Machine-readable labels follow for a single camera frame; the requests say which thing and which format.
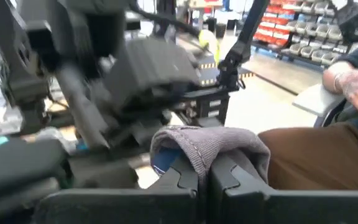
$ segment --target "gray knit fabric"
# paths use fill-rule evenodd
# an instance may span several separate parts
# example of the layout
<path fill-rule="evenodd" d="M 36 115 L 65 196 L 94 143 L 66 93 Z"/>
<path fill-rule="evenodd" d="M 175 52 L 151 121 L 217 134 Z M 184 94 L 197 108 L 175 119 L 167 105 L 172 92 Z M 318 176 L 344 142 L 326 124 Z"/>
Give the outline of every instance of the gray knit fabric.
<path fill-rule="evenodd" d="M 182 149 L 205 187 L 207 175 L 218 153 L 226 153 L 245 171 L 267 183 L 270 151 L 252 131 L 239 128 L 167 126 L 155 133 L 150 156 L 161 147 Z"/>

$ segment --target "tattoo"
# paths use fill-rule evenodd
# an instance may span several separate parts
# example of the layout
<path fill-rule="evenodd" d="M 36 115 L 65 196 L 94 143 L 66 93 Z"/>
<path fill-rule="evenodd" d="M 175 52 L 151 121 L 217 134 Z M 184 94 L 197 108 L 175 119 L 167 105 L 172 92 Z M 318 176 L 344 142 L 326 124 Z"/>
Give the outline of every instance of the tattoo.
<path fill-rule="evenodd" d="M 354 95 L 358 91 L 358 69 L 347 73 L 336 75 L 335 86 L 340 86 L 346 98 Z"/>

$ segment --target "person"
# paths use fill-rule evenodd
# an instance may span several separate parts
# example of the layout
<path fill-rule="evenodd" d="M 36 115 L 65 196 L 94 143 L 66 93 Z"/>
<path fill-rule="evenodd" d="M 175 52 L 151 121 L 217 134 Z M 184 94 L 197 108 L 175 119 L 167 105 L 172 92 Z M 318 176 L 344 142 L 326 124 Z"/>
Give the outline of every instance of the person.
<path fill-rule="evenodd" d="M 353 110 L 325 128 L 272 129 L 259 134 L 271 150 L 269 185 L 285 190 L 358 190 L 358 49 L 323 73 L 324 87 Z M 356 111 L 351 116 L 349 111 Z"/>
<path fill-rule="evenodd" d="M 223 11 L 231 12 L 230 9 L 230 0 L 223 0 Z"/>

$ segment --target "yellow warning tape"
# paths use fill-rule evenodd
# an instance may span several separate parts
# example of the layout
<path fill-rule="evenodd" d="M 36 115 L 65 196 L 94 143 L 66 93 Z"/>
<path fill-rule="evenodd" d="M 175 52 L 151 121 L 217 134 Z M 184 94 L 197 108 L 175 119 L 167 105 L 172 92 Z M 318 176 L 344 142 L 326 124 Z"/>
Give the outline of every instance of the yellow warning tape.
<path fill-rule="evenodd" d="M 206 68 L 216 68 L 216 63 L 206 63 L 200 65 L 200 69 L 206 69 Z"/>
<path fill-rule="evenodd" d="M 250 77 L 254 77 L 255 76 L 255 73 L 253 72 L 249 72 L 249 73 L 243 73 L 243 74 L 239 74 L 239 79 L 242 80 L 244 78 L 250 78 Z M 203 80 L 201 81 L 201 85 L 213 85 L 216 83 L 216 79 L 215 78 L 212 78 L 212 79 L 209 79 L 209 80 Z"/>

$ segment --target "brown pants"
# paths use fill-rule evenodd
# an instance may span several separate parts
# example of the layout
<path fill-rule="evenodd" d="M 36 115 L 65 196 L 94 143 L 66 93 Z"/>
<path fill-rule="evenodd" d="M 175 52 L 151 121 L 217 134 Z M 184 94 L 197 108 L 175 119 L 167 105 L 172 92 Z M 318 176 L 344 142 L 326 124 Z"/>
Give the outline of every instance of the brown pants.
<path fill-rule="evenodd" d="M 273 188 L 358 190 L 358 132 L 350 125 L 273 129 L 259 137 L 272 152 Z"/>

